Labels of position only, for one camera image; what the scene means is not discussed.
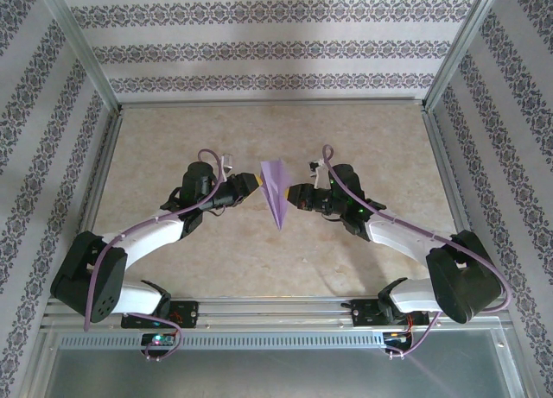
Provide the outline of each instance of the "purple paper airplane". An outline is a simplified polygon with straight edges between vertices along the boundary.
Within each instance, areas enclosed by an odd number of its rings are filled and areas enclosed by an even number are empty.
[[[261,191],[267,198],[267,204],[269,204],[270,211],[273,213],[278,230],[281,230],[284,216],[288,210],[288,201],[284,194],[292,185],[283,160],[261,162],[260,176],[263,181]]]

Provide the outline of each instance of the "purple cable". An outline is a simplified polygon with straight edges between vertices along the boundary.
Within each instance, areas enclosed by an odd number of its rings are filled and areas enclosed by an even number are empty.
[[[182,334],[181,327],[178,326],[175,322],[172,322],[172,321],[166,320],[166,319],[156,318],[156,317],[151,316],[149,314],[143,314],[143,313],[129,313],[129,315],[134,316],[135,318],[148,319],[148,320],[153,320],[155,322],[164,323],[165,325],[171,325],[179,333],[179,341],[169,351],[167,351],[166,353],[164,353],[160,357],[156,357],[157,362],[161,362],[163,359],[166,359],[166,358],[170,357],[171,355],[173,355],[175,352],[177,352],[181,348],[182,340],[184,339],[184,335]],[[148,359],[148,360],[151,359],[151,356],[148,353],[149,348],[151,348],[151,347],[152,347],[152,343],[150,342],[146,346],[146,349],[144,350],[144,355],[146,356],[146,359]]]
[[[105,254],[108,252],[108,250],[111,247],[113,247],[115,244],[117,244],[118,242],[120,242],[121,240],[123,240],[124,238],[129,236],[130,234],[132,234],[133,232],[136,232],[136,231],[142,229],[143,227],[145,227],[147,225],[154,224],[154,223],[157,223],[157,222],[159,222],[161,220],[165,220],[165,219],[177,218],[181,214],[184,214],[186,212],[190,212],[190,211],[195,210],[199,206],[204,205],[209,199],[211,199],[212,196],[219,189],[219,186],[223,182],[223,178],[224,178],[223,177],[223,166],[221,164],[221,159],[211,149],[202,149],[200,152],[198,152],[198,159],[200,161],[201,161],[201,154],[203,154],[205,152],[207,152],[208,154],[211,154],[215,158],[215,160],[217,162],[218,169],[219,169],[219,173],[218,173],[217,182],[215,183],[215,186],[213,187],[213,190],[202,201],[200,201],[197,204],[188,206],[187,208],[184,208],[182,210],[179,210],[179,211],[176,211],[176,212],[170,212],[169,214],[161,215],[160,217],[157,217],[157,218],[147,219],[146,221],[143,221],[142,223],[133,225],[129,229],[127,229],[127,230],[123,231],[122,233],[118,234],[117,236],[115,236],[115,238],[113,238],[104,247],[104,249],[100,252],[100,254],[98,256],[98,259],[96,260],[96,263],[94,264],[94,269],[92,271],[92,277],[90,279],[90,285],[88,286],[88,297],[86,298],[85,327],[84,327],[85,332],[88,332],[88,329],[90,328],[90,323],[91,323],[90,319],[91,319],[91,316],[92,316],[92,303],[93,303],[93,300],[94,300],[94,288],[96,286],[96,280],[98,279],[98,273],[99,273],[99,270],[100,270],[100,265],[102,264],[102,261],[104,261]]]
[[[374,208],[374,207],[370,206],[369,204],[367,204],[363,199],[361,199],[360,197],[355,195],[352,191],[350,191],[347,188],[346,184],[344,184],[344,182],[342,182],[342,180],[338,177],[338,175],[336,174],[336,172],[332,168],[332,165],[330,165],[330,160],[332,159],[333,156],[334,156],[334,149],[332,148],[332,146],[325,145],[325,146],[322,147],[322,158],[325,161],[325,165],[327,165],[328,172],[330,172],[332,174],[332,176],[333,176],[334,180],[336,181],[336,183],[342,188],[342,190],[347,195],[352,197],[355,201],[360,203],[367,210],[369,210],[370,212],[372,212],[374,214],[379,215],[380,217],[382,217],[384,219],[387,219],[391,223],[396,223],[396,224],[402,225],[403,227],[405,227],[409,230],[412,230],[412,231],[414,231],[414,232],[416,232],[416,233],[418,233],[418,234],[420,234],[424,237],[434,238],[436,241],[439,241],[440,243],[447,244],[448,246],[453,247],[454,249],[460,251],[461,253],[472,257],[474,260],[476,260],[477,262],[482,264],[484,267],[486,267],[488,270],[490,270],[498,278],[498,280],[501,282],[501,285],[503,286],[503,292],[505,293],[505,299],[499,305],[484,309],[482,312],[494,313],[494,312],[498,312],[499,310],[503,310],[503,309],[505,309],[509,306],[509,303],[511,303],[511,300],[512,300],[511,287],[509,286],[509,283],[507,282],[506,278],[491,263],[487,262],[483,257],[477,255],[476,253],[473,253],[471,250],[468,250],[465,247],[462,247],[461,245],[459,245],[457,243],[454,243],[453,241],[449,241],[446,238],[437,236],[436,234],[433,234],[432,232],[426,231],[425,229],[417,227],[416,225],[408,223],[407,221],[403,221],[402,219],[394,218],[391,215],[384,214],[383,212],[380,212],[376,208]],[[424,334],[421,336],[421,338],[408,351],[403,352],[403,351],[399,350],[398,348],[393,348],[392,346],[388,346],[388,349],[391,349],[391,350],[394,350],[394,351],[401,351],[401,353],[403,355],[408,355],[414,349],[416,349],[421,344],[421,342],[428,336],[430,329],[432,328],[434,323],[437,321],[439,316],[440,316],[440,313],[438,313],[434,317],[434,319],[432,320],[432,322],[430,323],[429,327],[426,329]]]

